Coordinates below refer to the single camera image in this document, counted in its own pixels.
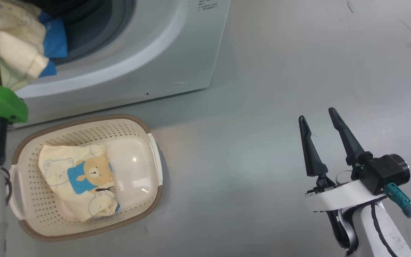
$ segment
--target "cartoon bear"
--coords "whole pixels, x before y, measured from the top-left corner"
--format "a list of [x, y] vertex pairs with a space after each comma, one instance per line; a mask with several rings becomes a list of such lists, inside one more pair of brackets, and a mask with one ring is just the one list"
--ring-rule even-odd
[[44, 162], [44, 178], [51, 187], [59, 186], [69, 181], [67, 170], [74, 166], [72, 158], [65, 160], [47, 160]]
[[96, 188], [89, 190], [91, 193], [98, 192], [101, 186], [104, 186], [110, 182], [114, 182], [114, 176], [109, 166], [109, 161], [104, 155], [99, 157], [93, 157], [86, 161], [78, 161], [77, 166], [83, 164], [84, 175], [78, 176], [77, 181], [83, 181], [87, 179], [88, 182], [93, 184]]
[[115, 208], [112, 210], [111, 205], [114, 198], [110, 196], [106, 191], [97, 192], [95, 197], [88, 204], [88, 212], [91, 216], [95, 216], [101, 211], [105, 211], [108, 215], [113, 215], [115, 213]]

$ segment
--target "washing machine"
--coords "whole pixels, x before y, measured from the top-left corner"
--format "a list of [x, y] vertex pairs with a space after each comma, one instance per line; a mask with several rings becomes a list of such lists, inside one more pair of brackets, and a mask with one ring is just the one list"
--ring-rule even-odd
[[17, 91], [35, 124], [209, 86], [230, 0], [55, 0], [68, 57]]

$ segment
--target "blue shirt print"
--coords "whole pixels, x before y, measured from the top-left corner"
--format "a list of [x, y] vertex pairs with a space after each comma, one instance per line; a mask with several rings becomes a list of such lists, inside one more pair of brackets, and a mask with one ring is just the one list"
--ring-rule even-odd
[[69, 181], [71, 183], [72, 189], [74, 189], [76, 194], [81, 194], [85, 191], [90, 191], [96, 188], [96, 186], [91, 184], [87, 178], [85, 178], [83, 181], [77, 180], [78, 176], [85, 175], [85, 171], [83, 169], [84, 165], [85, 165], [85, 162], [82, 162], [79, 165], [69, 168], [67, 170], [67, 176], [69, 177]]

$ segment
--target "folded clothing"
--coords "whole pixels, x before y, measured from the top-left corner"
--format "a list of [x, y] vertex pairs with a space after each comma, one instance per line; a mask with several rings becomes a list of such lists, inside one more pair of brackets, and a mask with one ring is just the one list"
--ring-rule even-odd
[[[49, 26], [50, 32], [39, 20]], [[0, 70], [3, 86], [17, 91], [34, 82], [41, 74], [56, 74], [56, 70], [51, 70], [52, 64], [50, 70], [43, 73], [49, 58], [56, 57], [44, 56], [44, 41], [49, 36], [47, 45], [55, 49], [54, 53], [61, 51], [61, 55], [64, 55], [67, 43], [62, 22], [50, 20], [50, 16], [32, 4], [20, 0], [0, 0]]]
[[39, 168], [52, 191], [80, 221], [113, 215], [119, 207], [104, 145], [44, 145]]

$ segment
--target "blue cloth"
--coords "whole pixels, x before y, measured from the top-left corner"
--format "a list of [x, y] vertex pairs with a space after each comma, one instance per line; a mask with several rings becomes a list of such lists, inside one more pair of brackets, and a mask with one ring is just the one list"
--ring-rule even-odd
[[47, 31], [44, 39], [44, 55], [51, 58], [67, 57], [66, 31], [61, 18], [44, 23]]
[[67, 170], [67, 177], [69, 177], [72, 189], [74, 189], [76, 194], [81, 194], [85, 191], [90, 191], [96, 188], [96, 186], [91, 184], [86, 178], [83, 181], [77, 180], [79, 176], [85, 175], [85, 171], [83, 170], [84, 165], [85, 162], [82, 162], [79, 165]]
[[45, 22], [50, 21], [53, 18], [50, 15], [48, 15], [47, 13], [44, 13], [42, 11], [41, 14], [39, 15], [38, 19], [39, 19], [40, 23], [44, 24]]
[[46, 77], [46, 76], [54, 76], [57, 74], [57, 68], [55, 67], [54, 62], [49, 61], [47, 67], [45, 67], [44, 71], [39, 75], [39, 78]]
[[[46, 29], [44, 39], [45, 57], [49, 59], [67, 57], [66, 31], [64, 30], [64, 24], [61, 18], [53, 19], [50, 15], [44, 12], [41, 12], [41, 15], [39, 15], [38, 18], [39, 22], [41, 22]], [[39, 75], [39, 78], [56, 74], [57, 69], [55, 64], [50, 61], [41, 75]]]

